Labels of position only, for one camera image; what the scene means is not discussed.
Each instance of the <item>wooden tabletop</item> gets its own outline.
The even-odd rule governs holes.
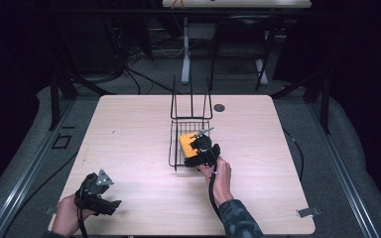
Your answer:
[[[202,108],[202,96],[193,106]],[[212,95],[209,133],[232,167],[231,191],[242,200],[265,234],[312,234],[308,207],[272,99],[264,95]],[[179,113],[190,97],[178,96]],[[169,95],[101,97],[62,197],[73,194],[90,173],[104,169],[115,184],[103,194],[122,200],[109,215],[85,221],[96,235],[223,235],[208,199],[204,178],[192,168],[169,166],[171,145]]]
[[[186,8],[310,8],[310,0],[183,0]],[[164,7],[172,7],[175,0],[164,0]],[[177,0],[175,9],[181,9]]]

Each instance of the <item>person's left hand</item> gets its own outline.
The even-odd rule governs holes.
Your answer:
[[[72,236],[78,229],[78,218],[77,218],[77,207],[75,202],[75,194],[64,197],[59,205],[58,205],[58,213],[54,222],[54,226],[52,227],[52,232],[70,237]],[[92,210],[84,209],[82,211],[82,218],[85,220],[88,216],[94,214],[95,212]]]

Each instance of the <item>gray carpet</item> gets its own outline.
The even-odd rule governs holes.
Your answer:
[[[192,52],[191,78],[196,90],[204,88],[209,71],[206,51]],[[269,77],[273,73],[274,60],[267,68]],[[182,57],[166,58],[156,55],[154,61],[142,57],[129,66],[151,78],[171,86],[174,75],[182,74]],[[170,94],[166,89],[141,77],[136,77],[142,93]],[[270,81],[260,91],[254,90],[255,80],[219,80],[214,83],[212,94],[272,94],[288,84]],[[138,87],[129,76],[122,76],[114,81],[99,84],[102,88],[117,94],[136,94]],[[89,89],[77,85],[80,96],[70,104],[62,99],[64,108],[70,108],[62,123],[54,133],[48,131],[51,125],[50,90],[45,88],[38,94],[41,109],[35,124],[25,138],[23,145],[14,157],[7,171],[0,179],[0,212],[6,206],[7,198],[16,186],[19,177],[37,157],[44,142],[49,145],[43,154],[43,163],[28,189],[24,200],[36,190],[53,172],[59,169],[79,149],[83,136],[96,106],[98,96]],[[188,85],[178,85],[178,90],[186,91]],[[322,138],[321,128],[315,123],[312,114],[315,105],[307,105],[301,99],[304,90],[298,89],[286,98],[275,100],[275,105],[283,125],[300,146],[304,157],[302,185],[311,207],[318,207],[322,212],[315,217],[316,232],[311,237],[364,237],[359,223],[352,211],[351,204],[336,175],[326,142]],[[358,138],[343,110],[335,101],[331,101],[329,113],[330,137],[336,145],[344,164],[364,201],[364,206],[381,237],[381,195],[373,180],[365,171],[364,155]],[[296,144],[288,137],[288,144],[294,157],[298,172],[301,171],[302,157]],[[51,216],[45,213],[48,207],[55,207],[60,198],[64,183],[72,162],[57,173],[17,215],[6,237],[40,237],[48,227]]]

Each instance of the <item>person's right hand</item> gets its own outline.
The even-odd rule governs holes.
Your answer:
[[[197,166],[197,168],[203,172],[205,181],[209,185],[213,172],[213,166],[210,168],[205,165],[200,165]],[[224,201],[234,199],[230,191],[231,166],[223,158],[218,157],[216,172],[217,174],[215,176],[213,193],[217,206],[220,206]]]

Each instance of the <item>dark sleeve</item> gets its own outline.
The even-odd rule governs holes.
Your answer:
[[[58,235],[52,231],[46,231],[45,233],[43,233],[41,238],[66,238],[66,237],[64,237],[62,235]]]
[[[225,201],[218,207],[218,211],[228,238],[264,237],[258,223],[240,200]]]

